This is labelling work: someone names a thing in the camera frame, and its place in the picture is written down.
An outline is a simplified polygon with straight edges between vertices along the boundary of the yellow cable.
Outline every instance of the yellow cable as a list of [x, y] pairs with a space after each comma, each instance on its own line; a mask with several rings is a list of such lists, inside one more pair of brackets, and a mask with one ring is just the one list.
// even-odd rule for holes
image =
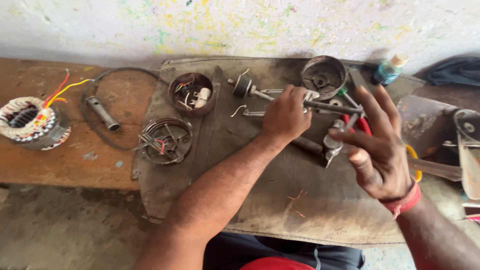
[[79, 82], [79, 83], [71, 84], [71, 85], [65, 87], [62, 91], [60, 91], [58, 94], [54, 95], [54, 96], [50, 99], [50, 101], [47, 103], [47, 106], [46, 106], [45, 108], [50, 107], [50, 105], [53, 103], [53, 100], [56, 99], [61, 93], [65, 92], [65, 90], [67, 90], [69, 87], [81, 85], [82, 83], [87, 82], [87, 81], [90, 81], [90, 79], [86, 79], [86, 80], [83, 80], [83, 81], [81, 81], [81, 82]]
[[[407, 147], [407, 151], [410, 153], [410, 155], [414, 158], [414, 159], [418, 159], [418, 155], [417, 153], [415, 152], [415, 150], [413, 149], [413, 147], [411, 147], [410, 145], [408, 144], [405, 144], [405, 146]], [[416, 171], [415, 173], [415, 181], [417, 182], [420, 182], [421, 181], [421, 178], [422, 178], [422, 173], [421, 171]]]

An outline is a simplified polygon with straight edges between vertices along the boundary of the left hand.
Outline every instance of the left hand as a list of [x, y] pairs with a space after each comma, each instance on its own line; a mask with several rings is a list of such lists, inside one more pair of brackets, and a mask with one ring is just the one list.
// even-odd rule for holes
[[261, 135], [289, 144], [300, 136], [312, 123], [312, 111], [303, 113], [304, 87], [285, 86], [282, 94], [268, 104]]

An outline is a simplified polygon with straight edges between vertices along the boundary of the red shirt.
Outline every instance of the red shirt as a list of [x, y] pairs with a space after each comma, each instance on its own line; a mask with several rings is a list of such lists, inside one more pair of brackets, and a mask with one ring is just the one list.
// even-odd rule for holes
[[315, 270], [311, 266], [280, 257], [265, 257], [244, 265], [240, 270]]

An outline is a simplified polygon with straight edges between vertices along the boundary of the plastic bottle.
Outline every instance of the plastic bottle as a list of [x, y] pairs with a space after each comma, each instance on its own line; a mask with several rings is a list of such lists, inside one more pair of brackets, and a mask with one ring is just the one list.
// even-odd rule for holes
[[405, 53], [396, 54], [390, 61], [382, 63], [373, 74], [376, 83], [387, 86], [392, 83], [401, 73], [402, 66], [408, 61]]

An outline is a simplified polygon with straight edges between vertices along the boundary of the white wall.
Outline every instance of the white wall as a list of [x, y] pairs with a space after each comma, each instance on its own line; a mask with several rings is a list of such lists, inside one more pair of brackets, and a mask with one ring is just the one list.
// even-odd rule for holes
[[412, 74], [480, 53], [478, 0], [3, 0], [0, 56], [106, 66], [232, 55], [370, 60]]

